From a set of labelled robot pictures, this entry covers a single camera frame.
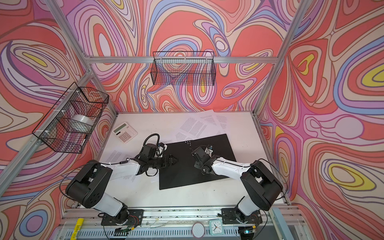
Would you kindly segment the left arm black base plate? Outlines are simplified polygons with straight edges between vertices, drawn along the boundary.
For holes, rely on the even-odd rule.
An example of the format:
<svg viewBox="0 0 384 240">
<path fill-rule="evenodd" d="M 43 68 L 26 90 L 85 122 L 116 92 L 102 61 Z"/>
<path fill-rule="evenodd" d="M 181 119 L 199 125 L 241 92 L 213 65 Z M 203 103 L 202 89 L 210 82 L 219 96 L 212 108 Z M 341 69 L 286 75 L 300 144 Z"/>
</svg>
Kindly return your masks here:
<svg viewBox="0 0 384 240">
<path fill-rule="evenodd" d="M 102 226 L 139 226 L 142 224 L 144 216 L 143 209 L 122 209 L 115 217 L 104 214 Z"/>
</svg>

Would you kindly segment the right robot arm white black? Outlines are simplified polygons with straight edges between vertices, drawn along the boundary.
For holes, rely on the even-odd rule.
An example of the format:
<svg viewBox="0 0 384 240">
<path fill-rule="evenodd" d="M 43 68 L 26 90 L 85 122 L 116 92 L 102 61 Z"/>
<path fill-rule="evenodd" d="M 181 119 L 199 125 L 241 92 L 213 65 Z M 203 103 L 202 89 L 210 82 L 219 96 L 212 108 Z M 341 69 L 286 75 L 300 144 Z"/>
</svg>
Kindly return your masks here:
<svg viewBox="0 0 384 240">
<path fill-rule="evenodd" d="M 254 212 L 269 211 L 284 188 L 275 175 L 259 160 L 251 164 L 238 163 L 213 155 L 198 147 L 192 152 L 194 167 L 204 175 L 225 176 L 242 182 L 247 195 L 233 208 L 233 219 L 244 223 Z"/>
</svg>

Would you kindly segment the pink desk calculator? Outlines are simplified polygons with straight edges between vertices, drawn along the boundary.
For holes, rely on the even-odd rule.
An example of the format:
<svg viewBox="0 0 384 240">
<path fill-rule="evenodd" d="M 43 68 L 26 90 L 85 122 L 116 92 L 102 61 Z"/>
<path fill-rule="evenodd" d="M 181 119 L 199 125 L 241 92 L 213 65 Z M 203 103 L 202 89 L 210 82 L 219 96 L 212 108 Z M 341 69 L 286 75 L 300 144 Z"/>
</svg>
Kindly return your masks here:
<svg viewBox="0 0 384 240">
<path fill-rule="evenodd" d="M 138 135 L 137 131 L 133 129 L 127 122 L 117 125 L 113 129 L 113 134 L 123 143 L 126 144 Z"/>
</svg>

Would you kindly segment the yellow marker pen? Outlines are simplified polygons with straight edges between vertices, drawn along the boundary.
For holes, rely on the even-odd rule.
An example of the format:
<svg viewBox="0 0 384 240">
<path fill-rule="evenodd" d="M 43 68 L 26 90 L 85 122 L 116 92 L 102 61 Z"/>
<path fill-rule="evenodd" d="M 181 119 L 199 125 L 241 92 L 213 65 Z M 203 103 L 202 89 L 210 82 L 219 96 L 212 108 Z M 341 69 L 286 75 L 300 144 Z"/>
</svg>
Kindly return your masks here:
<svg viewBox="0 0 384 240">
<path fill-rule="evenodd" d="M 73 233 L 71 235 L 70 240 L 77 240 L 78 239 L 78 235 L 79 235 L 80 230 L 81 230 L 81 228 L 83 226 L 83 223 L 84 223 L 84 219 L 83 218 L 79 218 L 77 220 L 76 225 L 74 227 L 74 231 L 73 231 Z"/>
</svg>

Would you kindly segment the light blue bar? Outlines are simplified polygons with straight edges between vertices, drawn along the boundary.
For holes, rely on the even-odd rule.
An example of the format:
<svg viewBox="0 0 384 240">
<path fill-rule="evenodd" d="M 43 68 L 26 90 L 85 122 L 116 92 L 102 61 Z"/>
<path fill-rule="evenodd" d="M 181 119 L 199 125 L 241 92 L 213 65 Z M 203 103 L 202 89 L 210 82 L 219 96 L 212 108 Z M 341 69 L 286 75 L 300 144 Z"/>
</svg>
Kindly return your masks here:
<svg viewBox="0 0 384 240">
<path fill-rule="evenodd" d="M 294 235 L 292 234 L 280 209 L 272 207 L 269 210 L 269 214 L 278 235 L 278 240 L 294 240 Z"/>
</svg>

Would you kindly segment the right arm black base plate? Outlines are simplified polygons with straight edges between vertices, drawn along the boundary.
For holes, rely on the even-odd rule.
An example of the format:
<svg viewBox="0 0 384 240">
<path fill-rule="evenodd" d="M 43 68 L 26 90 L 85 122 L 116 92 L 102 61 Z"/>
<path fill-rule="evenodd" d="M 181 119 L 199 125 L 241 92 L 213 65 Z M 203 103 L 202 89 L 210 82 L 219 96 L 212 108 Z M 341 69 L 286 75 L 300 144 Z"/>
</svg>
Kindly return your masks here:
<svg viewBox="0 0 384 240">
<path fill-rule="evenodd" d="M 223 208 L 218 216 L 222 218 L 223 224 L 225 225 L 252 224 L 258 226 L 263 222 L 262 215 L 259 210 L 256 210 L 249 216 L 246 216 L 239 209 Z"/>
</svg>

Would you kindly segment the round pink white disc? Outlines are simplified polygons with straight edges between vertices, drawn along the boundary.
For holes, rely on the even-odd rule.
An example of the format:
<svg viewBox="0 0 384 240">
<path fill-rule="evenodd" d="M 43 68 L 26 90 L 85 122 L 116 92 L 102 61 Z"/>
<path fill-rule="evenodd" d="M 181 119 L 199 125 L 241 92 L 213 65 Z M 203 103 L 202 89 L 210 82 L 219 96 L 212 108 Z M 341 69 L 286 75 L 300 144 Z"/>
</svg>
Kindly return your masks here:
<svg viewBox="0 0 384 240">
<path fill-rule="evenodd" d="M 192 235 L 196 239 L 200 239 L 205 235 L 205 227 L 202 223 L 195 223 L 192 226 Z"/>
</svg>

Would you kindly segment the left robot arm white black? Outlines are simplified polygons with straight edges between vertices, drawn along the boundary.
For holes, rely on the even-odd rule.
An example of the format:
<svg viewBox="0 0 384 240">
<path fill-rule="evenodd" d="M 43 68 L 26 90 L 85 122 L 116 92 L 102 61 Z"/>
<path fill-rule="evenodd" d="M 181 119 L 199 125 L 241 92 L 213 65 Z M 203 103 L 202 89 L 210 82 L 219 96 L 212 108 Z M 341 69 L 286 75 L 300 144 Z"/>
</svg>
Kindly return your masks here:
<svg viewBox="0 0 384 240">
<path fill-rule="evenodd" d="M 165 154 L 166 145 L 146 144 L 134 158 L 113 164 L 91 160 L 82 166 L 65 189 L 65 195 L 87 209 L 96 209 L 118 222 L 128 219 L 128 207 L 106 193 L 113 174 L 138 176 L 149 169 L 160 170 L 175 165 L 179 160 Z"/>
</svg>

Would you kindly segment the red folder black inside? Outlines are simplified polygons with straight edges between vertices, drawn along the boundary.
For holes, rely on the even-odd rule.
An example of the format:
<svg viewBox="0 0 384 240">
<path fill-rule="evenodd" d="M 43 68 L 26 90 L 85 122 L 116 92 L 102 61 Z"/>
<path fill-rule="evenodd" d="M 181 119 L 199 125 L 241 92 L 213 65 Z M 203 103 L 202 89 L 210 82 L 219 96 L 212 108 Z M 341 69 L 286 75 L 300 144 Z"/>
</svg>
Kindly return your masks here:
<svg viewBox="0 0 384 240">
<path fill-rule="evenodd" d="M 166 190 L 225 179 L 225 176 L 203 175 L 201 170 L 195 167 L 196 159 L 193 151 L 197 148 L 212 147 L 213 154 L 227 160 L 236 161 L 230 141 L 226 134 L 178 142 L 167 145 L 164 155 L 175 157 L 178 162 L 167 168 L 159 170 L 159 189 Z"/>
</svg>

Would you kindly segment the white tape roll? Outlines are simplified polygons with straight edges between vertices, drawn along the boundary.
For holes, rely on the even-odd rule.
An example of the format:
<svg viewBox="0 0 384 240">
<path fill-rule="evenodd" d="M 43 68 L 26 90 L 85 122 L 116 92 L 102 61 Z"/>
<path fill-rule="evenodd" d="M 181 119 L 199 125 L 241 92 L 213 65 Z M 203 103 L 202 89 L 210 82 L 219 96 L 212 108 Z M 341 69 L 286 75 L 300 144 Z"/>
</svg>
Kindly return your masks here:
<svg viewBox="0 0 384 240">
<path fill-rule="evenodd" d="M 91 127 L 94 125 L 94 121 L 84 115 L 74 115 L 71 118 L 70 126 L 75 127 Z"/>
</svg>

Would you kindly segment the printed paper sheet far stack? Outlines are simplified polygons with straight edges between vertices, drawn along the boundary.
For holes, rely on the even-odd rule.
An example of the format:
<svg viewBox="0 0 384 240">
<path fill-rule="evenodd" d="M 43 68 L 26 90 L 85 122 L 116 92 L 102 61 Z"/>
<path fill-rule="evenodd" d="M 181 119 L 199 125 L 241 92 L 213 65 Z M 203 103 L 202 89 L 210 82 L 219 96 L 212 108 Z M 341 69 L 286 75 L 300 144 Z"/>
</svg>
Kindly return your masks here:
<svg viewBox="0 0 384 240">
<path fill-rule="evenodd" d="M 226 134 L 226 124 L 219 122 L 217 114 L 208 110 L 190 114 L 176 114 L 171 121 L 167 143 L 197 140 Z"/>
</svg>

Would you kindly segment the small teal alarm clock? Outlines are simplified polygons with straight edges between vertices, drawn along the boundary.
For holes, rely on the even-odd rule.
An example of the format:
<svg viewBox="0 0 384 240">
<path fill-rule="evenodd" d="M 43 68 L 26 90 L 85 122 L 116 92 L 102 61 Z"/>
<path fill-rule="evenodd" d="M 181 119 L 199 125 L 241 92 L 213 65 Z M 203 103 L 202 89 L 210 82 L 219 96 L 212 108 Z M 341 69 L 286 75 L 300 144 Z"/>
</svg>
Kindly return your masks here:
<svg viewBox="0 0 384 240">
<path fill-rule="evenodd" d="M 218 236 L 223 235 L 223 222 L 221 219 L 214 219 L 209 221 L 210 235 Z"/>
</svg>

